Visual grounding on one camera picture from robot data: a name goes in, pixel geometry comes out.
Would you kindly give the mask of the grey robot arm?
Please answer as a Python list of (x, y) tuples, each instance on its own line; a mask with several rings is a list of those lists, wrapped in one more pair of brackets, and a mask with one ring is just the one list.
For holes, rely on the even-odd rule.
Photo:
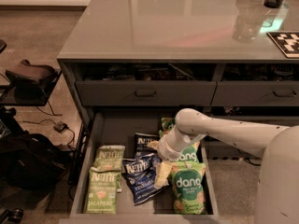
[(149, 143), (162, 163), (155, 186), (169, 175), (163, 168), (177, 161), (184, 148), (205, 136), (262, 159), (257, 185), (254, 224), (299, 224), (299, 127), (216, 119), (184, 108), (173, 129)]

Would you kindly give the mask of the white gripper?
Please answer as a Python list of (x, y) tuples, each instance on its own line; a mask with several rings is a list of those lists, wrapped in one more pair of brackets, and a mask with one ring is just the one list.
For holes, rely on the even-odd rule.
[(154, 156), (153, 165), (159, 163), (156, 168), (154, 187), (160, 189), (168, 184), (167, 178), (172, 169), (170, 161), (178, 160), (185, 148), (185, 142), (182, 139), (163, 137), (159, 141), (149, 142), (147, 147), (156, 150), (159, 156)]

